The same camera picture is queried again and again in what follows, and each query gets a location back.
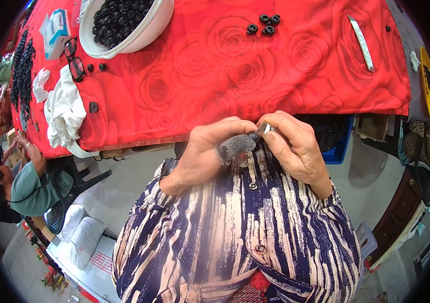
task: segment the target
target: glasses frame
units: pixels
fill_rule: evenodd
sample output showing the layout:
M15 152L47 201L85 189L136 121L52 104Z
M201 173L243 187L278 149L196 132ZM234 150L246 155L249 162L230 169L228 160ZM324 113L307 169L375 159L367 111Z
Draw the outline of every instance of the glasses frame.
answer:
M73 51L72 51L70 56L67 56L67 53L65 51L66 51L67 45L69 45L69 44L73 45ZM64 43L64 54L65 54L65 57L67 58L67 62L69 64L69 71L70 71L70 74L72 76L72 79L75 82L79 83L79 82L82 82L82 80L84 78L83 75L86 75L87 72L86 72L86 69L84 67L84 63L82 62L82 60L79 57L75 56L75 51L77 51L77 37L71 38ZM79 60L80 64L82 65L82 70L83 70L82 73L80 74L80 76L78 76L77 78L73 76L72 69L70 66L70 63L73 62L75 59Z

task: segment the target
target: leopard print fabric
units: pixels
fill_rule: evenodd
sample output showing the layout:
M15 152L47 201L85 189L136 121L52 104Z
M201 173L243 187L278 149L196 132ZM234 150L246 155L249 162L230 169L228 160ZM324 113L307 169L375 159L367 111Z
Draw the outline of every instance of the leopard print fabric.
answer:
M430 121L418 121L414 120L409 122L408 128L410 132L404 137L404 150L405 155L413 161L415 159L415 149L417 138L424 138L424 142L422 144L422 150L420 152L419 161L424 162L430 167Z

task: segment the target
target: white bowl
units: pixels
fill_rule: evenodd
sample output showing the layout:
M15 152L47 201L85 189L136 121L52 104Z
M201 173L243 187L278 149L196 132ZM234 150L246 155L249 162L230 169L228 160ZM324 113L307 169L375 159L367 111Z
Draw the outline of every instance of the white bowl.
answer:
M115 48L94 42L92 27L94 14L101 8L104 0L91 0L80 21L79 40L85 52L96 59L112 59L117 54L137 52L148 46L165 30L173 16L174 0L154 0L151 9L138 27Z

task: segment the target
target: eyeglasses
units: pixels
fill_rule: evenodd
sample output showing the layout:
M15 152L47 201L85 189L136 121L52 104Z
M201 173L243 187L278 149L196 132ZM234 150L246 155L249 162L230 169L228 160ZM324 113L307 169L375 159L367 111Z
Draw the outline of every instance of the eyeglasses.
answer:
M82 75L86 74L86 70L84 69L84 64L79 57L75 57L75 51L77 50L77 37L72 38L65 42L64 44L64 53L65 57L67 57L67 62L69 63L70 74L72 75L72 79L79 83L82 82Z

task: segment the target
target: yellow plate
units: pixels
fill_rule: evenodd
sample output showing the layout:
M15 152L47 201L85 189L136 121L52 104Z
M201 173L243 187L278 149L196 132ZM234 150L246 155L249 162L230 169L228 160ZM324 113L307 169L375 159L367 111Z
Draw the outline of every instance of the yellow plate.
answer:
M427 109L429 110L429 116L430 116L430 89L429 89L430 77L429 79L425 77L425 68L424 68L424 66L426 66L430 72L430 58L423 46L420 48L420 61L422 63L420 65L420 76L422 77L422 88L423 88L425 103L427 103Z

